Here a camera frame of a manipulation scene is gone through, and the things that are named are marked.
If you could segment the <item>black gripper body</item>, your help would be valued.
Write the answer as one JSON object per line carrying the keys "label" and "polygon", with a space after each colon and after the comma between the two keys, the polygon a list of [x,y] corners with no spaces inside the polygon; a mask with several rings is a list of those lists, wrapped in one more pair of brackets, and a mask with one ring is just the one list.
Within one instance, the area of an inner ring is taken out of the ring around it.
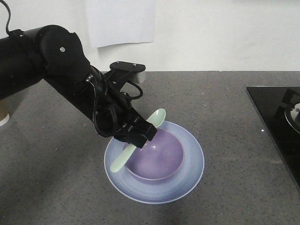
{"label": "black gripper body", "polygon": [[96,132],[103,137],[121,139],[134,132],[138,119],[143,118],[132,106],[132,101],[143,96],[137,83],[127,82],[118,89],[96,68],[92,72],[94,102],[92,122]]}

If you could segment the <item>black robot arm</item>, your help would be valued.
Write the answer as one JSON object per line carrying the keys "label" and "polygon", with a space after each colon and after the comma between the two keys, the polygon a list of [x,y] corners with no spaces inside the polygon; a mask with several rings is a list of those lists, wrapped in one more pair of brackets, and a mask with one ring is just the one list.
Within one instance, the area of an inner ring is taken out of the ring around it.
{"label": "black robot arm", "polygon": [[77,34],[58,25],[14,30],[0,41],[0,97],[5,99],[41,80],[88,117],[102,137],[114,137],[139,148],[157,129],[133,107],[133,97],[121,89],[139,86],[146,67],[116,61],[101,73],[83,53]]}

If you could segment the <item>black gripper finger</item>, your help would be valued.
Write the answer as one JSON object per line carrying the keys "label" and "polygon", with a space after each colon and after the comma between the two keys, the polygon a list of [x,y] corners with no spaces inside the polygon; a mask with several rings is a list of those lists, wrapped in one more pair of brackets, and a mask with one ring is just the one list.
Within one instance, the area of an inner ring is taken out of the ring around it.
{"label": "black gripper finger", "polygon": [[148,121],[140,122],[138,124],[138,130],[139,134],[143,136],[147,141],[151,141],[157,133],[157,129],[155,128],[155,126]]}
{"label": "black gripper finger", "polygon": [[131,143],[138,148],[142,148],[147,142],[146,136],[139,133],[128,133],[121,140],[125,143]]}

